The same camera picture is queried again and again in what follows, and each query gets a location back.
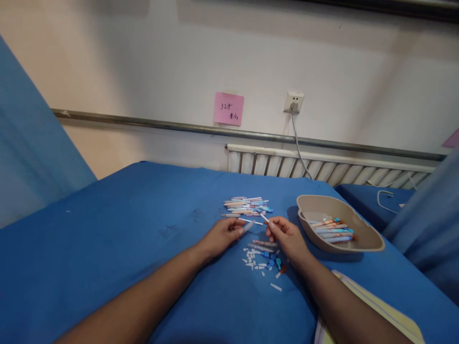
blue sheet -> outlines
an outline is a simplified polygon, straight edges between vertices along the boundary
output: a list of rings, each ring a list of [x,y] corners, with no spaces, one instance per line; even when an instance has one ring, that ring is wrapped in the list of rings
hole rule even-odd
[[[0,230],[96,181],[0,36]]]
[[[414,190],[376,188],[370,185],[353,184],[341,184],[335,190],[378,232],[382,232],[397,215],[378,205],[378,191],[386,190],[393,193],[393,197],[386,193],[381,193],[380,202],[383,206],[395,212],[400,212],[402,209],[399,204],[407,203],[415,193]]]
[[[340,198],[326,183],[141,162],[0,231],[0,342],[49,343],[197,242],[231,196],[262,196],[299,225],[296,197]],[[246,267],[256,226],[201,271],[155,343],[311,343],[317,309],[293,269]],[[427,343],[459,342],[459,309],[386,241],[380,253],[313,254],[414,319]],[[273,282],[282,293],[270,286]]]

radiator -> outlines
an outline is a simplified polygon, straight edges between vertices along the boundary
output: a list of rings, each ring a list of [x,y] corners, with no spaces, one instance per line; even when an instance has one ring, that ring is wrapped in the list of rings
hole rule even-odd
[[[292,150],[270,149],[227,144],[228,171],[284,178],[309,178],[298,153]],[[362,185],[370,181],[375,186],[412,189],[419,186],[435,167],[338,155],[301,152],[301,157],[313,180],[339,184]]]

power cord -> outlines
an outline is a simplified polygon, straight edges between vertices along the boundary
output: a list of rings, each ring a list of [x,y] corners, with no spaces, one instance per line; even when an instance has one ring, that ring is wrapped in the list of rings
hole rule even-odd
[[[314,178],[312,178],[311,173],[309,173],[309,170],[306,167],[305,161],[301,157],[300,145],[298,144],[298,134],[296,132],[296,125],[295,125],[295,113],[297,113],[298,111],[298,103],[293,102],[292,104],[290,104],[290,109],[292,111],[293,130],[295,131],[295,142],[296,142],[296,150],[298,151],[298,157],[300,158],[300,161],[303,164],[303,167],[305,168],[306,173],[309,175],[309,178],[311,178],[311,180],[314,180]]]

metal rail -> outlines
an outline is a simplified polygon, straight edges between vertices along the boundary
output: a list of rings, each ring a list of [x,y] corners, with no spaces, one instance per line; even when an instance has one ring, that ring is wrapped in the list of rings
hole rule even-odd
[[[303,0],[414,18],[459,23],[457,0]]]
[[[279,143],[295,143],[295,137],[287,136],[287,135],[267,134],[267,133],[260,133],[256,131],[245,131],[245,130],[238,130],[238,129],[207,127],[207,126],[200,126],[200,125],[195,125],[195,124],[166,122],[166,121],[159,121],[159,120],[146,119],[146,118],[102,115],[102,114],[96,114],[96,113],[79,112],[79,111],[62,110],[62,109],[52,109],[52,111],[54,112],[55,116],[58,118],[77,119],[77,120],[112,123],[112,124],[122,124],[122,125],[136,126],[136,127],[186,131],[186,132],[193,132],[193,133],[200,133],[200,134],[220,135],[220,136],[227,136],[227,137],[236,137],[236,138],[244,138],[244,139],[252,139],[252,140],[263,140],[263,141],[271,141],[271,142],[279,142]],[[424,153],[424,152],[417,152],[417,151],[411,151],[411,150],[399,150],[399,149],[392,149],[392,148],[359,145],[359,144],[354,144],[354,143],[344,143],[344,142],[336,142],[336,141],[328,141],[328,140],[298,138],[298,143],[304,146],[332,148],[332,149],[338,149],[338,150],[344,150],[344,151],[356,151],[356,152],[362,152],[362,153],[391,155],[391,156],[398,156],[398,157],[403,157],[403,158],[413,158],[413,159],[422,159],[422,160],[431,160],[431,161],[443,161],[446,158],[446,155],[443,155],[443,154]]]

forearm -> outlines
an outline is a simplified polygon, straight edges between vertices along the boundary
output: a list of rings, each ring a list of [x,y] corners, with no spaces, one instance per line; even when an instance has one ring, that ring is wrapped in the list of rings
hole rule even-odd
[[[311,253],[298,270],[338,343],[411,343]]]
[[[207,261],[192,246],[91,314],[57,343],[144,343]]]

